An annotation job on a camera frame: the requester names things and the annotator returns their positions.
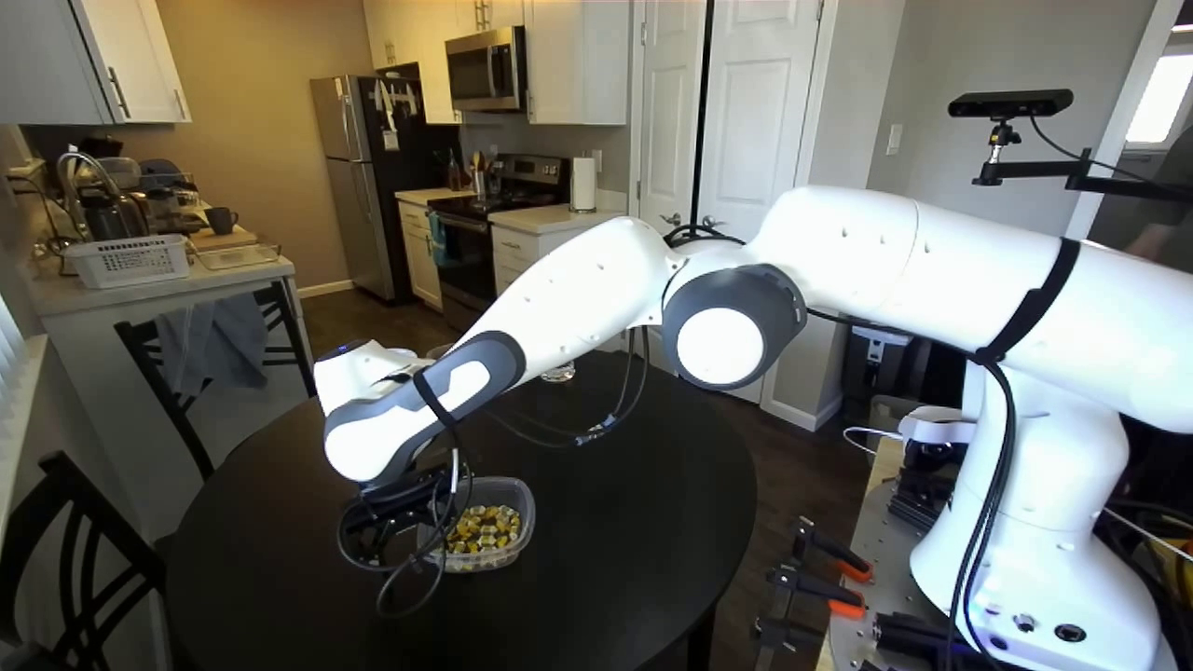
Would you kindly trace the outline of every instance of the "chair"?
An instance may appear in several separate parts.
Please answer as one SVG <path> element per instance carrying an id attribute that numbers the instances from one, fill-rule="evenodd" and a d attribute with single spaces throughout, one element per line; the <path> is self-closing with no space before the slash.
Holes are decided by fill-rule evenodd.
<path id="1" fill-rule="evenodd" d="M 163 559 L 133 533 L 133 527 L 106 498 L 106 492 L 67 460 L 43 460 L 45 476 L 13 510 L 0 551 L 0 640 L 19 645 L 39 664 L 30 666 L 79 666 L 102 671 L 106 640 L 123 624 L 123 615 L 143 603 L 154 589 L 163 589 Z M 63 517 L 56 544 L 56 589 L 63 634 L 45 640 L 26 640 L 19 634 L 19 585 L 26 578 L 30 554 L 54 549 L 49 533 Z"/>
<path id="2" fill-rule="evenodd" d="M 301 387 L 305 387 L 305 395 L 312 395 L 310 355 L 305 355 L 305 342 L 301 342 L 301 333 L 300 333 L 300 316 L 296 316 L 286 283 L 276 280 L 276 283 L 254 292 L 254 302 L 259 302 L 259 308 L 265 316 L 265 333 L 276 333 L 276 328 L 286 333 L 286 342 L 265 342 L 263 365 L 300 365 Z M 146 383 L 154 387 L 156 403 L 163 406 L 163 413 L 178 428 L 199 475 L 209 482 L 214 476 L 214 456 L 202 445 L 199 428 L 192 426 L 192 406 L 199 403 L 205 383 L 194 395 L 178 395 L 178 393 L 167 387 L 167 380 L 161 375 L 161 333 L 156 333 L 156 321 L 138 321 L 138 326 L 118 321 L 117 337 L 123 339 L 123 348 L 132 349 L 132 357 L 143 369 Z"/>

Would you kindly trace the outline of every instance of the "bowl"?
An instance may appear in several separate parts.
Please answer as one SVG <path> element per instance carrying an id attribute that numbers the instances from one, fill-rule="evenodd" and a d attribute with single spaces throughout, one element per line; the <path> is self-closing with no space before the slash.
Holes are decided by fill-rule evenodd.
<path id="1" fill-rule="evenodd" d="M 469 507 L 512 507 L 519 513 L 519 533 L 512 544 L 504 549 L 485 549 L 485 551 L 433 551 L 429 559 L 435 568 L 444 568 L 444 575 L 485 575 L 485 572 L 501 572 L 512 568 L 531 536 L 535 536 L 535 492 L 526 488 L 526 482 L 519 476 L 475 476 L 469 486 L 459 488 L 459 513 L 465 513 Z"/>

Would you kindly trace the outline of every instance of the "refrigerator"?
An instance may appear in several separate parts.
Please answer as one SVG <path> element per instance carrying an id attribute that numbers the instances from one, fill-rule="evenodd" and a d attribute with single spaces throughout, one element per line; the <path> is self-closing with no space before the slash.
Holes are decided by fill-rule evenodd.
<path id="1" fill-rule="evenodd" d="M 429 127 L 417 63 L 310 83 L 347 275 L 379 302 L 412 302 L 394 191 L 444 188 L 459 132 Z"/>

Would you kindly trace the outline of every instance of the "white robotic arm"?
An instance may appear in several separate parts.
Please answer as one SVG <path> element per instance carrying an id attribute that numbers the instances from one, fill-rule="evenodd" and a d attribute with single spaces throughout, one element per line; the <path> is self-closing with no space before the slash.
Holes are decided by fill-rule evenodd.
<path id="1" fill-rule="evenodd" d="M 327 403 L 323 380 L 342 375 L 342 360 L 322 360 L 327 461 L 362 486 L 388 482 L 412 470 L 417 450 L 444 433 L 449 413 L 465 416 L 629 326 L 659 326 L 688 380 L 739 387 L 785 355 L 804 321 L 804 306 L 890 326 L 958 349 L 1000 342 L 991 357 L 1007 355 L 1002 360 L 1014 369 L 1012 380 L 1023 393 L 1014 413 L 1031 416 L 1017 449 L 1031 460 L 1012 476 L 983 578 L 966 603 L 966 620 L 972 613 L 981 620 L 981 634 L 968 626 L 968 639 L 1024 666 L 1057 660 L 1147 666 L 1161 660 L 1155 613 L 1147 613 L 1144 589 L 1118 564 L 1106 564 L 1089 528 L 1125 461 L 1124 428 L 1116 433 L 1118 411 L 1171 433 L 1193 433 L 1193 348 L 1186 348 L 1193 342 L 1193 280 L 1105 245 L 1058 242 L 890 194 L 789 191 L 747 245 L 699 237 L 670 250 L 650 225 L 601 225 L 504 292 L 424 369 L 420 383 L 386 380 L 360 400 Z M 1007 413 L 1012 406 L 991 393 L 955 507 L 913 554 L 922 589 L 945 613 L 951 613 L 962 544 L 996 476 Z M 1065 460 L 1100 465 L 1070 482 L 1062 476 L 1074 470 Z M 1041 564 L 1045 572 L 1086 578 L 1086 585 L 1113 592 L 1124 615 L 1100 624 L 1082 615 L 1078 624 L 1070 613 L 1086 603 L 1074 597 L 1082 585 L 1058 589 L 1062 609 L 1007 600 L 1007 592 L 1049 585 L 1049 575 L 1023 568 L 1023 551 L 1041 544 L 1062 544 L 1057 559 Z M 991 615 L 1000 609 L 1017 609 L 1037 626 Z M 1113 650 L 1125 640 L 1139 654 L 1106 657 L 1106 634 Z"/>

